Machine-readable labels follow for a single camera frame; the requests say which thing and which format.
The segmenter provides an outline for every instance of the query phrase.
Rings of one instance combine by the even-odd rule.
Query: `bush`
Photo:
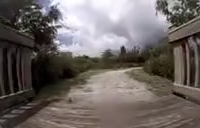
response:
[[[87,56],[72,57],[66,53],[39,53],[33,60],[33,86],[39,92],[45,85],[58,79],[76,77],[96,63]]]
[[[161,45],[152,49],[150,58],[144,65],[144,70],[149,74],[173,80],[174,60],[171,46]]]

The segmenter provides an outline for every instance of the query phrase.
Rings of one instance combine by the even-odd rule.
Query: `grass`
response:
[[[157,96],[169,95],[172,92],[173,82],[160,76],[152,76],[143,69],[126,72],[131,78],[147,83],[147,89]]]
[[[91,70],[84,72],[72,79],[59,80],[54,84],[45,86],[37,95],[36,100],[55,99],[58,97],[62,98],[70,91],[72,87],[81,87],[82,85],[86,84],[87,80],[91,76],[106,71],[107,70]]]

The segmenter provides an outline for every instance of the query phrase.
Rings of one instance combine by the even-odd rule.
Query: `gray cloud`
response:
[[[121,45],[144,47],[165,35],[167,25],[162,16],[155,15],[154,0],[104,2],[106,6],[98,6],[99,0],[86,0],[76,5],[74,0],[75,5],[62,6],[62,10],[67,7],[65,23],[76,30],[59,30],[58,39],[66,44],[63,49],[95,56],[107,48],[118,49]]]

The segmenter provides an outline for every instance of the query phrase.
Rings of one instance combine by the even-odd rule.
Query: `bridge deck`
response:
[[[18,128],[200,128],[200,105],[173,95],[107,109],[52,104]]]

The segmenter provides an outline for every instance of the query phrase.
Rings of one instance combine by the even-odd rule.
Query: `concrete railing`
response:
[[[174,46],[173,91],[200,101],[200,16],[171,30],[169,39]]]
[[[0,111],[34,96],[34,39],[0,24]]]

